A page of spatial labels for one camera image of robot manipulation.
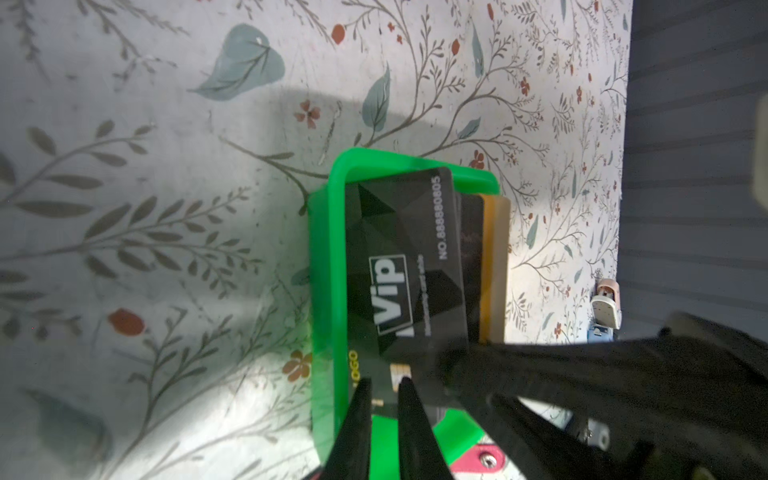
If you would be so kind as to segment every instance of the black vip card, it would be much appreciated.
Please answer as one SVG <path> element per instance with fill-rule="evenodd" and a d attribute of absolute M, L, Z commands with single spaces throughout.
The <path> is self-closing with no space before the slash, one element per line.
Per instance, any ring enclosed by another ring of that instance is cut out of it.
<path fill-rule="evenodd" d="M 374 399 L 396 404 L 408 366 L 425 403 L 448 401 L 432 367 L 467 345 L 456 195 L 444 167 L 347 186 L 349 348 L 380 370 Z"/>
<path fill-rule="evenodd" d="M 458 214 L 461 225 L 462 279 L 467 312 L 467 334 L 470 343 L 480 337 L 480 294 L 482 283 L 483 210 L 479 195 L 459 194 Z"/>

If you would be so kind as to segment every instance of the vip logo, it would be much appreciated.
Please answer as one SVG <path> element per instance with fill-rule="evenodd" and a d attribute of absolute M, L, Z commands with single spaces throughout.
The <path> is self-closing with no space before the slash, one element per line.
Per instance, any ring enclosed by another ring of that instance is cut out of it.
<path fill-rule="evenodd" d="M 370 257 L 371 305 L 379 335 L 413 336 L 411 292 L 405 255 Z"/>

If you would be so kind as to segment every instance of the card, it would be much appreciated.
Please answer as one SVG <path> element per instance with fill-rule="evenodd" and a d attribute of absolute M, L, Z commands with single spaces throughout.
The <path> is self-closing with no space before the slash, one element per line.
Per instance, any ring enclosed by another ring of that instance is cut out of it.
<path fill-rule="evenodd" d="M 458 195 L 462 280 L 467 312 L 467 336 L 470 343 L 478 343 L 480 340 L 484 204 L 485 201 L 480 195 Z"/>
<path fill-rule="evenodd" d="M 483 248 L 480 292 L 480 343 L 504 343 L 511 202 L 480 195 L 483 204 Z"/>
<path fill-rule="evenodd" d="M 396 406 L 392 366 L 426 405 L 455 404 L 434 365 L 468 344 L 456 194 L 445 167 L 347 186 L 349 351 L 382 404 Z"/>

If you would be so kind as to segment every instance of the red flower print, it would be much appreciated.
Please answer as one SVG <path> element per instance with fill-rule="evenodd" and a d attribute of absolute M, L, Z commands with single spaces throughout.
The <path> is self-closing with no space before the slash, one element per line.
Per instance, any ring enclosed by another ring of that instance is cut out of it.
<path fill-rule="evenodd" d="M 140 335 L 144 331 L 141 317 L 125 308 L 117 309 L 107 317 L 114 331 L 125 336 Z"/>
<path fill-rule="evenodd" d="M 344 25 L 341 25 L 340 23 L 335 24 L 333 26 L 333 31 L 331 32 L 331 38 L 333 38 L 333 41 L 338 45 L 342 42 L 342 40 L 344 40 L 344 35 L 346 35 L 346 29 L 344 28 Z"/>
<path fill-rule="evenodd" d="M 528 81 L 525 80 L 525 77 L 523 77 L 523 81 L 520 82 L 520 86 L 522 87 L 523 95 L 527 97 L 528 91 L 531 90 L 531 85 L 528 84 Z"/>
<path fill-rule="evenodd" d="M 290 360 L 283 365 L 283 373 L 288 375 L 289 382 L 295 382 L 299 377 L 310 376 L 310 365 L 312 365 L 312 353 L 306 355 L 299 350 L 294 350 L 290 354 Z"/>
<path fill-rule="evenodd" d="M 304 118 L 306 118 L 306 126 L 309 127 L 309 128 L 314 129 L 315 126 L 316 126 L 315 125 L 315 120 L 320 118 L 320 109 L 318 107 L 315 107 L 312 110 L 310 110 L 310 101 L 309 100 L 305 100 L 305 101 L 301 102 L 299 104 L 299 106 L 306 113 L 305 114 L 303 114 L 303 113 L 293 114 L 293 116 L 296 117 L 296 119 L 298 121 L 304 121 Z"/>
<path fill-rule="evenodd" d="M 475 150 L 475 159 L 469 162 L 469 166 L 478 170 L 485 169 L 485 155 Z"/>

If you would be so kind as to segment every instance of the gray wall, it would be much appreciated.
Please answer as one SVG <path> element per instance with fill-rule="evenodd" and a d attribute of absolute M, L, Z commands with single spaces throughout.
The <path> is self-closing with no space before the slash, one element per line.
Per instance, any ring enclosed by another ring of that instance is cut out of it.
<path fill-rule="evenodd" d="M 768 214 L 750 195 L 768 0 L 638 0 L 632 23 L 622 338 L 686 310 L 768 339 Z"/>

